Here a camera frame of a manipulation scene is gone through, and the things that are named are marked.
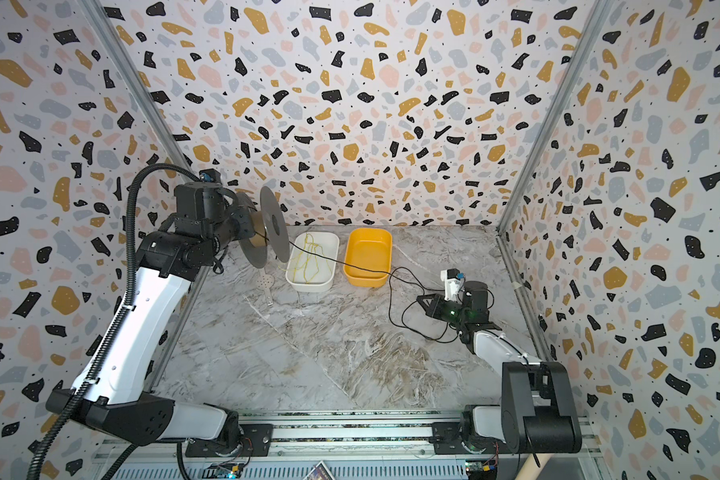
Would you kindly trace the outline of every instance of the grey plastic disc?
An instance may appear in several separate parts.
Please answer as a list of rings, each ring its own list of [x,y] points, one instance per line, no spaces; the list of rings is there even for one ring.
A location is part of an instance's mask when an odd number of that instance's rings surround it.
[[[262,187],[259,197],[259,209],[264,219],[267,243],[275,251],[277,259],[284,264],[291,256],[291,244],[288,238],[286,219],[282,216],[280,204],[269,187]]]

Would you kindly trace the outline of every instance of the yellow string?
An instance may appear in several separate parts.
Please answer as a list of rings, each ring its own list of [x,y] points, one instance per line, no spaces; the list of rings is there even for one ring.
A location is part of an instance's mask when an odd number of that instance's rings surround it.
[[[302,247],[304,250],[307,250],[308,254],[306,256],[306,260],[304,261],[304,264],[301,264],[302,255],[304,252],[299,251],[298,255],[294,257],[294,267],[289,269],[284,269],[278,266],[280,270],[284,270],[286,272],[286,275],[288,275],[288,272],[293,272],[292,282],[293,283],[311,283],[312,280],[320,274],[320,260],[323,260],[326,262],[326,265],[328,269],[330,270],[330,264],[328,263],[328,260],[320,258],[316,254],[326,256],[325,252],[323,251],[322,245],[315,243],[315,237],[312,234],[307,234],[304,236],[304,246]],[[310,258],[315,260],[315,266],[317,267],[317,271],[310,276],[307,279],[307,265],[309,265]],[[302,272],[302,278],[304,279],[303,282],[297,282],[296,281],[296,273],[301,271]]]

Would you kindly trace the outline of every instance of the black bracket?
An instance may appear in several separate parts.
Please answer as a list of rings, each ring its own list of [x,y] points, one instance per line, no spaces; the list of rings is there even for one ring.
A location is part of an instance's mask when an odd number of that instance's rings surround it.
[[[269,445],[272,443],[273,426],[270,423],[240,424],[240,445],[242,450],[237,454],[238,460],[248,457],[265,457],[269,455]],[[229,450],[220,447],[211,440],[195,440],[186,447],[185,456],[188,458],[215,457],[219,460],[227,458]]]

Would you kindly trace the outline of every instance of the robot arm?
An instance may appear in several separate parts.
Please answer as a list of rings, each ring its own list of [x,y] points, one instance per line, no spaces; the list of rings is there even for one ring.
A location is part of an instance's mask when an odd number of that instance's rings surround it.
[[[524,351],[489,320],[485,283],[465,281],[456,269],[443,270],[441,279],[444,295],[420,295],[417,301],[427,316],[451,323],[469,351],[501,376],[500,406],[468,406],[462,413],[463,444],[495,438],[512,453],[581,450],[581,430],[565,367]],[[535,396],[541,400],[535,402]]]

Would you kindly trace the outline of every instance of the metal disc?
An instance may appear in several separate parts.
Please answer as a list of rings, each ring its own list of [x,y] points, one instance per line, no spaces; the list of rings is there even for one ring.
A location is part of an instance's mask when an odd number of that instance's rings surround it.
[[[262,187],[259,200],[259,209],[262,212],[266,228],[267,243],[275,251],[277,259],[285,264],[291,256],[291,244],[288,239],[286,219],[282,216],[280,204],[269,187]]]
[[[251,215],[255,213],[253,202],[248,197],[248,195],[242,192],[238,192],[237,199],[240,202],[240,205],[248,206]],[[242,252],[244,253],[251,265],[253,265],[255,268],[264,268],[264,265],[266,265],[267,257],[266,245],[254,246],[253,244],[251,244],[250,239],[247,238],[240,240],[240,242],[238,243],[240,244]]]

